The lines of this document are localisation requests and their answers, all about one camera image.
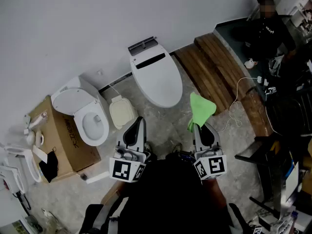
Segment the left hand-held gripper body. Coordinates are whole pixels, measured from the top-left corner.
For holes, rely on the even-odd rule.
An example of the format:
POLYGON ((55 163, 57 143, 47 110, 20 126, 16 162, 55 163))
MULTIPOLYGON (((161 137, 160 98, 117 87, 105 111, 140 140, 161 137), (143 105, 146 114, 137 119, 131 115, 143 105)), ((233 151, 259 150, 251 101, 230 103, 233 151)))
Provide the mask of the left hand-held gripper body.
POLYGON ((116 147, 110 158, 110 178, 123 182, 137 182, 145 170, 149 152, 116 147))

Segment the green cloth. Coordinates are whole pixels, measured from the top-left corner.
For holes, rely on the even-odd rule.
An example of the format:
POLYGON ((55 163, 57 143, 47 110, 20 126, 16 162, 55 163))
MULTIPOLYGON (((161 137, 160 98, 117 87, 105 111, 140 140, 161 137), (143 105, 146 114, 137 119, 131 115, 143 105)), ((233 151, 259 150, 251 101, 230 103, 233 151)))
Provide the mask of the green cloth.
POLYGON ((190 94, 190 105, 192 118, 188 123, 187 130, 192 133, 195 124, 202 127, 207 119, 216 112, 216 105, 195 92, 190 94))

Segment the clear plastic bottle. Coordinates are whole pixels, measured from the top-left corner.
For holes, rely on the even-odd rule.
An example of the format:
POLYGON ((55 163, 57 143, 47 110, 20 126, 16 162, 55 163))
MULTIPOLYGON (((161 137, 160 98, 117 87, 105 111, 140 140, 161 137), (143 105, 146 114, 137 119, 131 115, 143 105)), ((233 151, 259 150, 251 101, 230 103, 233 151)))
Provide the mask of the clear plastic bottle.
POLYGON ((33 121, 29 123, 28 129, 32 130, 35 129, 37 126, 42 125, 48 120, 48 114, 47 112, 41 113, 39 116, 37 116, 33 121))

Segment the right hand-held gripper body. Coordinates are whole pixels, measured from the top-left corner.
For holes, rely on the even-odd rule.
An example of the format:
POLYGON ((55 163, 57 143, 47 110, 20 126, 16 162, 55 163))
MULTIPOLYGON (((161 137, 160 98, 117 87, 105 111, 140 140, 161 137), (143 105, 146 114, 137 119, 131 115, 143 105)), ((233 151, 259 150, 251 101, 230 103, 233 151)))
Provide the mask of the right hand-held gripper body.
POLYGON ((214 179, 227 172, 226 155, 221 148, 195 153, 194 167, 201 180, 214 179))

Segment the person's left forearm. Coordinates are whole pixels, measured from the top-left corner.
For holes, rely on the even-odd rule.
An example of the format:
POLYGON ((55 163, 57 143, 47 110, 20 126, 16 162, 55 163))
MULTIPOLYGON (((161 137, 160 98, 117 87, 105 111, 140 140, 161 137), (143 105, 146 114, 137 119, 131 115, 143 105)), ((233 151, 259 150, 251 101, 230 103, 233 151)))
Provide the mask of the person's left forearm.
POLYGON ((126 182, 117 180, 107 194, 101 200, 102 205, 113 205, 114 202, 120 197, 124 192, 126 187, 126 182))

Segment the white toilet lid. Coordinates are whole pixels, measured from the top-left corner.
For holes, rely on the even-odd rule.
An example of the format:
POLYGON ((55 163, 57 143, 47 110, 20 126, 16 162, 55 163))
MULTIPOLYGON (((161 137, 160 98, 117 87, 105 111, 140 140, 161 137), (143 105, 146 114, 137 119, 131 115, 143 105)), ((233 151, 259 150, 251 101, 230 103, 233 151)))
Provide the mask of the white toilet lid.
POLYGON ((154 105, 171 108, 182 97, 182 80, 177 65, 168 52, 166 57, 141 69, 131 65, 134 79, 145 97, 154 105))

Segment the white paper slip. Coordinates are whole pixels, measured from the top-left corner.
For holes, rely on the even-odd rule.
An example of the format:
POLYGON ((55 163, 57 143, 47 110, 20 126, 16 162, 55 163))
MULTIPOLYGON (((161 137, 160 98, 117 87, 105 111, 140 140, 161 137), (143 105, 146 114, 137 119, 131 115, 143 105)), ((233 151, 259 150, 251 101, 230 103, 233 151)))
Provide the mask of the white paper slip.
POLYGON ((42 151, 40 148, 38 148, 36 145, 33 145, 33 153, 44 163, 47 163, 48 161, 48 155, 44 151, 42 151))

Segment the wooden step platform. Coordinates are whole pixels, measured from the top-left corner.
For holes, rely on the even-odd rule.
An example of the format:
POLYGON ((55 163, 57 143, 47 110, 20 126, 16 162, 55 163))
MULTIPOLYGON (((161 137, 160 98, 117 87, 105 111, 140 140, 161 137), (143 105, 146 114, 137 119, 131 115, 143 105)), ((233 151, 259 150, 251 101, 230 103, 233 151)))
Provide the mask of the wooden step platform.
POLYGON ((224 111, 232 113, 237 108, 233 105, 234 99, 238 99, 257 137, 273 133, 256 82, 243 73, 214 33, 196 37, 192 44, 174 51, 173 55, 199 94, 216 104, 216 116, 224 111))

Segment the person's black clothing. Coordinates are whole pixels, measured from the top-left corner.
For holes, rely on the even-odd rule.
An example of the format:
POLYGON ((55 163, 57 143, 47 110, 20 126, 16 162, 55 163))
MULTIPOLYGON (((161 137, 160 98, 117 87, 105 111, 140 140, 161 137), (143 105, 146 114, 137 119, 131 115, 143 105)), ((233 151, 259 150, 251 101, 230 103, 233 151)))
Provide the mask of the person's black clothing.
POLYGON ((228 211, 208 201, 192 163, 171 153, 149 162, 110 208, 91 204, 79 234, 240 234, 228 211))

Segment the large printed cardboard box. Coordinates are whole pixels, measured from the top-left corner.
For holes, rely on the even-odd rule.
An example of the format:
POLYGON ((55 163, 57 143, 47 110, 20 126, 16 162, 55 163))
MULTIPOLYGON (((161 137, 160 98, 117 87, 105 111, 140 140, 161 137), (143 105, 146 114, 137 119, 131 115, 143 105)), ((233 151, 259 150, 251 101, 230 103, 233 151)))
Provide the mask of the large printed cardboard box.
POLYGON ((29 114, 32 121, 43 116, 33 131, 43 135, 43 144, 39 147, 43 152, 53 152, 58 161, 57 166, 42 169, 42 160, 34 156, 42 181, 48 183, 47 175, 52 174, 52 182, 81 174, 88 167, 101 161, 96 147, 87 145, 80 137, 74 118, 56 111, 51 97, 45 99, 29 114))

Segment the white open toilet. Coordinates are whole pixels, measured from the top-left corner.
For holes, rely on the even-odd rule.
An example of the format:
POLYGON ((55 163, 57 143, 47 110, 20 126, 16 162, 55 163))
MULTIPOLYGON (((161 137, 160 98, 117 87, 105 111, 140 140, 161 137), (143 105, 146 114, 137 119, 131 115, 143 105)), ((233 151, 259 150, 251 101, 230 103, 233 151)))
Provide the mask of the white open toilet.
POLYGON ((73 116, 81 139, 99 146, 109 137, 112 121, 107 101, 98 89, 81 77, 75 77, 51 95, 55 110, 73 116))

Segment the person's right forearm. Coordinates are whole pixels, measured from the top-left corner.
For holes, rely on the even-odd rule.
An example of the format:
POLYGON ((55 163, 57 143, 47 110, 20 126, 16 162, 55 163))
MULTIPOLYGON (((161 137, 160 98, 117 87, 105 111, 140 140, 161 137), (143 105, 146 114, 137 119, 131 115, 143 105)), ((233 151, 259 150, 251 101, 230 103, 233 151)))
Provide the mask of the person's right forearm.
POLYGON ((222 210, 227 206, 226 198, 216 179, 203 180, 202 185, 208 195, 208 201, 214 208, 222 210))

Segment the cream lidded plastic box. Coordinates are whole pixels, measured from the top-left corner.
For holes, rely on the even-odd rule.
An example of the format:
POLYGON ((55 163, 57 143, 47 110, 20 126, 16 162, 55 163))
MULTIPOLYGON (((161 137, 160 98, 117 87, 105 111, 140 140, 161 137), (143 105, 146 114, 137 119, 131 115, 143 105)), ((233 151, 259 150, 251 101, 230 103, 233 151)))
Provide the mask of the cream lidded plastic box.
POLYGON ((127 122, 138 117, 136 109, 127 98, 121 95, 112 98, 109 105, 110 115, 114 126, 120 130, 127 122))

